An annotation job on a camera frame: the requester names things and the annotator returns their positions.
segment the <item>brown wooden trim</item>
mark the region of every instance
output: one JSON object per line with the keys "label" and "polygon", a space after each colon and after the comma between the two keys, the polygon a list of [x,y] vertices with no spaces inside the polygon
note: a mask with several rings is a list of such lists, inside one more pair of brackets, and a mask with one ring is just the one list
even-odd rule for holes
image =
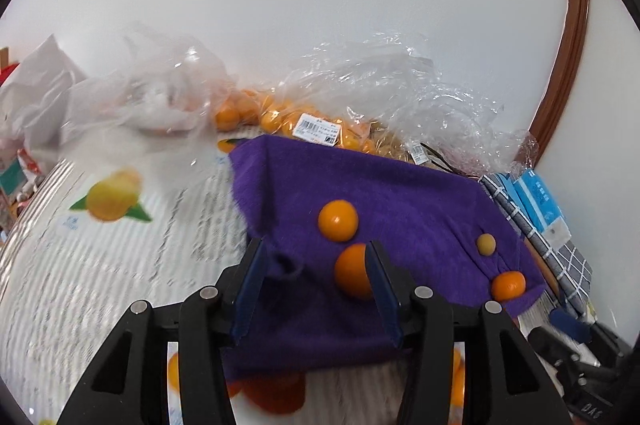
{"label": "brown wooden trim", "polygon": [[549,145],[562,112],[569,100],[575,75],[582,58],[584,39],[587,32],[587,16],[589,0],[568,0],[566,17],[564,18],[564,32],[560,40],[558,55],[545,96],[531,123],[529,132],[538,140],[540,151],[538,159]]}

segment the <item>purple cloth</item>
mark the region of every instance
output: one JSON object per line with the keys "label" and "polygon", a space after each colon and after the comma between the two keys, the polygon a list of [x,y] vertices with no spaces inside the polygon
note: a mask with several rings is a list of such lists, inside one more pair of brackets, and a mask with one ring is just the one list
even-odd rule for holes
{"label": "purple cloth", "polygon": [[[306,371],[398,357],[375,302],[344,295],[334,263],[353,243],[378,239],[415,281],[450,302],[491,299],[498,273],[520,270],[527,292],[505,304],[518,315],[542,294],[542,274],[493,201],[473,180],[388,158],[276,136],[260,136],[231,154],[234,195],[249,234],[262,237],[270,267],[249,334],[223,359],[228,379]],[[347,199],[360,216],[348,243],[318,230],[318,213]],[[482,257],[476,238],[497,242]]]}

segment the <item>barcode sticker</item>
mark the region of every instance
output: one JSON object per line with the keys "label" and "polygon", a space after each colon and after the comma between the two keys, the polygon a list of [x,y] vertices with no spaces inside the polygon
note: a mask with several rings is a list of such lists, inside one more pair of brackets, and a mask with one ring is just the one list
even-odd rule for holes
{"label": "barcode sticker", "polygon": [[333,147],[338,141],[340,126],[336,123],[316,118],[310,114],[300,116],[296,128],[293,129],[293,136],[311,143],[319,143]]}
{"label": "barcode sticker", "polygon": [[411,144],[411,146],[409,147],[409,154],[411,154],[411,157],[416,165],[422,165],[423,163],[427,163],[427,161],[429,161],[427,154],[425,154],[422,145],[420,145],[419,143]]}

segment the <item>silver screw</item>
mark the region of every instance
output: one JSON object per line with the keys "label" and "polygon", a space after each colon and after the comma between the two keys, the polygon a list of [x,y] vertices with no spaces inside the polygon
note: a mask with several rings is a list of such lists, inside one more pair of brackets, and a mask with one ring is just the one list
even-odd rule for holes
{"label": "silver screw", "polygon": [[209,300],[218,296],[218,288],[206,286],[200,290],[200,298]]}
{"label": "silver screw", "polygon": [[489,300],[484,304],[484,309],[486,309],[489,313],[493,313],[497,315],[502,311],[502,306],[500,306],[500,302],[496,302],[495,300]]}
{"label": "silver screw", "polygon": [[427,286],[418,286],[415,290],[414,290],[415,296],[418,297],[418,299],[430,299],[431,297],[433,297],[433,290],[431,288],[428,288]]}
{"label": "silver screw", "polygon": [[140,315],[140,313],[144,313],[148,308],[148,304],[144,300],[136,300],[130,307],[131,312],[136,315]]}

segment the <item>gray checkered cloth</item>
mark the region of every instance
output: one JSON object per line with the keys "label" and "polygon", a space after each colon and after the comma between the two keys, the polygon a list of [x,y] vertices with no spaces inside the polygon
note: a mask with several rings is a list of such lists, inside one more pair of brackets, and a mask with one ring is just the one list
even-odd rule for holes
{"label": "gray checkered cloth", "polygon": [[558,279],[567,302],[578,315],[586,315],[593,271],[574,243],[569,240],[559,250],[554,250],[510,198],[496,174],[482,176],[479,182],[487,189],[494,202],[506,212],[511,225],[529,239],[533,248]]}

